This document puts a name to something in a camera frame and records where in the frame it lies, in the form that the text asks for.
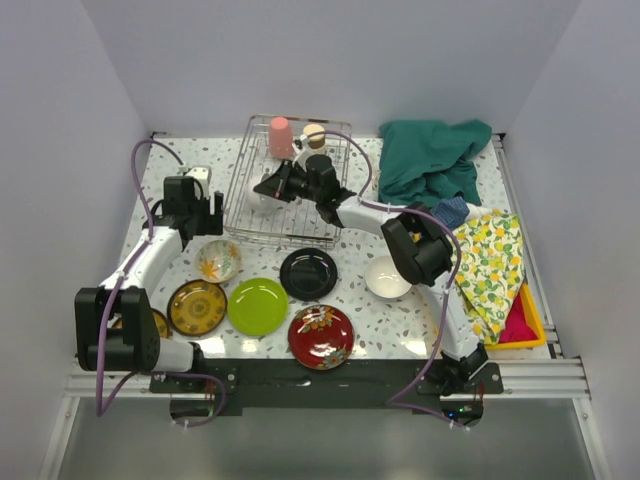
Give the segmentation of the lime green plate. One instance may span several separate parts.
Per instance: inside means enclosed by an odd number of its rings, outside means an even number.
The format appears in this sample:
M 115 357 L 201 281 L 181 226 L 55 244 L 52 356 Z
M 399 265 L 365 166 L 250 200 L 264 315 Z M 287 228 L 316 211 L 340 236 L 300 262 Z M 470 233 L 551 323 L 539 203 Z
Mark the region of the lime green plate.
M 239 284 L 229 298 L 228 315 L 242 334 L 264 336 L 276 331 L 288 315 L 289 300 L 280 283 L 253 278 Z

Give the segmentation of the red floral plate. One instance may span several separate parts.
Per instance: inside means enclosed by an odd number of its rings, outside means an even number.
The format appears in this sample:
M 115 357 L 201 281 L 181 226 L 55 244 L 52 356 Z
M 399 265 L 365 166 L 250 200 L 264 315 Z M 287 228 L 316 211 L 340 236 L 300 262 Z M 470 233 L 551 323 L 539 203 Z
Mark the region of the red floral plate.
M 350 357 L 355 333 L 349 317 L 336 307 L 316 304 L 296 313 L 288 329 L 294 358 L 313 370 L 331 370 Z

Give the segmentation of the metal wire dish rack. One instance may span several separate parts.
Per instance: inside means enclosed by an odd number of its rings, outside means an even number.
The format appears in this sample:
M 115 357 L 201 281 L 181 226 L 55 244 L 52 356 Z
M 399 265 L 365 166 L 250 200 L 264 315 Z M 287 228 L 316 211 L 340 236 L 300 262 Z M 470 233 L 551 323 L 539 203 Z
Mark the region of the metal wire dish rack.
M 347 183 L 352 126 L 337 120 L 288 119 L 295 137 L 308 124 L 340 133 L 325 143 L 335 172 L 314 168 L 308 173 L 292 160 L 270 155 L 272 119 L 256 114 L 248 121 L 225 199 L 225 229 L 242 242 L 331 249 L 340 239 L 340 229 L 321 218 L 315 201 L 322 186 L 334 190 Z

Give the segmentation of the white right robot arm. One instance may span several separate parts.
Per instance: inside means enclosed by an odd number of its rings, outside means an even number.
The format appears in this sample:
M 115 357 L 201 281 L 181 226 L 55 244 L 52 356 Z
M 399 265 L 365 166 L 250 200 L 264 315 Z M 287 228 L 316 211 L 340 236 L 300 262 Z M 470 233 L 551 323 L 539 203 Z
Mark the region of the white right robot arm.
M 448 386 L 466 393 L 480 382 L 488 356 L 455 293 L 460 247 L 427 207 L 419 203 L 388 206 L 362 199 L 341 185 L 325 155 L 311 156 L 304 167 L 285 160 L 252 191 L 282 202 L 308 200 L 326 223 L 383 238 L 401 277 L 422 287 L 440 310 L 439 347 Z

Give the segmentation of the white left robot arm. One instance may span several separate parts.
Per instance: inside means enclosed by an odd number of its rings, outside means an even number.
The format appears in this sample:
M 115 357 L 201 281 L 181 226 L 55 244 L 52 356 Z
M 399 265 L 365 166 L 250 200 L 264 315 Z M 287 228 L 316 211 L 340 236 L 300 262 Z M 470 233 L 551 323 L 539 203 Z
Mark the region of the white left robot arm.
M 134 250 L 99 286 L 78 291 L 76 348 L 83 370 L 96 371 L 102 355 L 106 371 L 172 372 L 185 392 L 205 385 L 207 368 L 197 361 L 195 345 L 160 337 L 150 296 L 194 237 L 223 233 L 224 196 L 210 191 L 210 181 L 205 167 L 165 178 L 153 227 L 143 226 Z

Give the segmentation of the white floral bowl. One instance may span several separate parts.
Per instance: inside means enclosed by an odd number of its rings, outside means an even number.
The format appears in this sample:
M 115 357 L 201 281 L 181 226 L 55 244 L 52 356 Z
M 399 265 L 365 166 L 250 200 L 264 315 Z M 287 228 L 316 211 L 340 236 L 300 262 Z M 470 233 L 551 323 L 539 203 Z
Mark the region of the white floral bowl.
M 240 247 L 230 240 L 214 240 L 203 245 L 195 256 L 199 276 L 208 282 L 220 284 L 229 281 L 241 270 Z

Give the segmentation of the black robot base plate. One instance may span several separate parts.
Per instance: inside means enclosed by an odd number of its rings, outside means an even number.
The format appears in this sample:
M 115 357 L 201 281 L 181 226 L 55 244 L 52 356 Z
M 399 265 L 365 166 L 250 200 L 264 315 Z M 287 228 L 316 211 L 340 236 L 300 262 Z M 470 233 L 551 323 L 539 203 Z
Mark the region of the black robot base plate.
M 214 405 L 225 400 L 224 415 L 240 416 L 245 408 L 381 409 L 400 389 L 418 378 L 401 400 L 419 407 L 451 405 L 445 415 L 457 420 L 482 416 L 481 397 L 504 392 L 499 366 L 488 363 L 464 383 L 444 371 L 436 360 L 419 373 L 420 360 L 348 360 L 331 370 L 309 369 L 292 359 L 207 359 L 203 373 L 222 381 L 226 393 L 214 388 Z M 468 414 L 456 395 L 471 398 Z

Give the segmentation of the steel cup beige sleeve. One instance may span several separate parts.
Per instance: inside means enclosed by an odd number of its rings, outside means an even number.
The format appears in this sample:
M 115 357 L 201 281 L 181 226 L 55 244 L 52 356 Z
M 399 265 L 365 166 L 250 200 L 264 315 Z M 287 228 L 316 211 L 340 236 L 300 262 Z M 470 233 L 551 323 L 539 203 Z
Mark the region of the steel cup beige sleeve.
M 326 153 L 326 135 L 322 125 L 317 123 L 307 124 L 303 128 L 303 135 L 307 138 L 308 148 L 314 154 Z

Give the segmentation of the black plate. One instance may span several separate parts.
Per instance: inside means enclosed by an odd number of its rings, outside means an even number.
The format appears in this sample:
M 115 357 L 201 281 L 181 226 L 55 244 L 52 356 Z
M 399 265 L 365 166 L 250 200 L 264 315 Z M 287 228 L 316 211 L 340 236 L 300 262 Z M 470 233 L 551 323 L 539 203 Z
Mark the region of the black plate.
M 279 280 L 288 295 L 301 301 L 319 300 L 337 284 L 338 268 L 333 258 L 317 248 L 290 253 L 282 262 Z

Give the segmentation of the pink plastic cup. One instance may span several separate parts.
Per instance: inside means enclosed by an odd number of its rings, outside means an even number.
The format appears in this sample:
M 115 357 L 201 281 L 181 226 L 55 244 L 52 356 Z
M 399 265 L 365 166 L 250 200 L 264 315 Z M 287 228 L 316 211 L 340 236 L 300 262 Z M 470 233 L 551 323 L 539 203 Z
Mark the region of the pink plastic cup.
M 293 133 L 289 120 L 278 116 L 269 124 L 269 153 L 276 159 L 291 159 L 294 155 Z

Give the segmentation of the white speckled bowl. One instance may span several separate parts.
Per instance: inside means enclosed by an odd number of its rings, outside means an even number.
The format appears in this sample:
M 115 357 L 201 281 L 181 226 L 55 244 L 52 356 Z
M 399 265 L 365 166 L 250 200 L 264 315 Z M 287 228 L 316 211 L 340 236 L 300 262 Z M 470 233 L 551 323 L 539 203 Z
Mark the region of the white speckled bowl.
M 374 258 L 365 271 L 364 279 L 368 289 L 384 299 L 400 298 L 412 287 L 397 271 L 390 256 Z

